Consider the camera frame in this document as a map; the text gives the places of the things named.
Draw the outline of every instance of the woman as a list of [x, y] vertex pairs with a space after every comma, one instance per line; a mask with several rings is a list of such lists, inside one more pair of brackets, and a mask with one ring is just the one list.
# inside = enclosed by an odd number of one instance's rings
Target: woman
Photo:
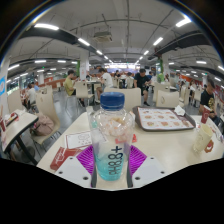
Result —
[[165, 75], [165, 82], [170, 82], [170, 79], [169, 79], [169, 75], [168, 74]]

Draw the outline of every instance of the bag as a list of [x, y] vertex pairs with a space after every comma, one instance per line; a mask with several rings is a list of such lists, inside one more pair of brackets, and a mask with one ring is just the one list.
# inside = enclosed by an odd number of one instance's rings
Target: bag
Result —
[[54, 129], [54, 122], [46, 115], [36, 114], [39, 120], [36, 123], [34, 134], [38, 136], [49, 135]]

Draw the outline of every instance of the white table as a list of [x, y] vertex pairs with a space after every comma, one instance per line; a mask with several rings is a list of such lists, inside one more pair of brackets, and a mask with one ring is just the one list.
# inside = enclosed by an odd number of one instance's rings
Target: white table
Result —
[[[201, 116], [192, 116], [192, 118], [199, 122]], [[55, 171], [50, 168], [50, 164], [59, 148], [61, 146], [64, 147], [64, 135], [89, 130], [87, 113], [83, 113], [48, 150], [37, 167], [50, 173], [55, 173]], [[223, 144], [217, 140], [214, 134], [212, 137], [214, 141], [212, 152], [205, 153], [203, 151], [200, 154], [194, 153], [192, 147], [197, 135], [196, 129], [170, 132], [145, 132], [135, 124], [134, 133], [136, 134], [137, 142], [133, 143], [133, 145], [147, 156], [156, 157], [169, 174], [193, 164], [220, 159], [224, 151]], [[123, 179], [114, 182], [104, 181], [97, 175], [96, 188], [126, 189], [126, 173], [123, 175]]]
[[37, 121], [38, 117], [36, 115], [24, 112], [22, 115], [19, 116], [19, 121], [15, 120], [8, 127], [6, 127], [7, 146], [3, 150], [3, 152], [7, 153], [9, 150], [11, 150], [10, 146], [16, 140], [19, 143], [21, 149], [26, 154], [26, 156], [32, 161], [34, 165], [37, 165], [37, 161], [29, 153], [20, 138], [20, 135]]

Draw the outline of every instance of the plastic bottle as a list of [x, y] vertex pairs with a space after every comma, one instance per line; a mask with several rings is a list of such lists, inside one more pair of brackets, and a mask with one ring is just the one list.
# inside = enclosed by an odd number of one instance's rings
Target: plastic bottle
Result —
[[107, 181], [120, 179], [127, 170], [134, 120], [124, 110], [124, 101], [123, 93], [103, 93], [101, 109], [90, 116], [97, 172]]

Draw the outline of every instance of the hair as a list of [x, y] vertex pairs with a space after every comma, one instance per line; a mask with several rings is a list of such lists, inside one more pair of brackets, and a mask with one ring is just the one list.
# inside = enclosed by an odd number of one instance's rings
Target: hair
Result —
[[105, 72], [105, 69], [104, 68], [100, 68], [99, 69], [99, 73], [102, 73], [102, 72]]
[[75, 74], [75, 71], [74, 70], [68, 70], [68, 75], [70, 75], [70, 74]]
[[212, 79], [208, 78], [208, 83], [210, 83], [210, 85], [212, 86], [212, 88], [215, 89], [215, 84], [214, 84], [214, 82], [213, 82]]
[[139, 71], [140, 71], [140, 73], [146, 72], [144, 68], [141, 68]]

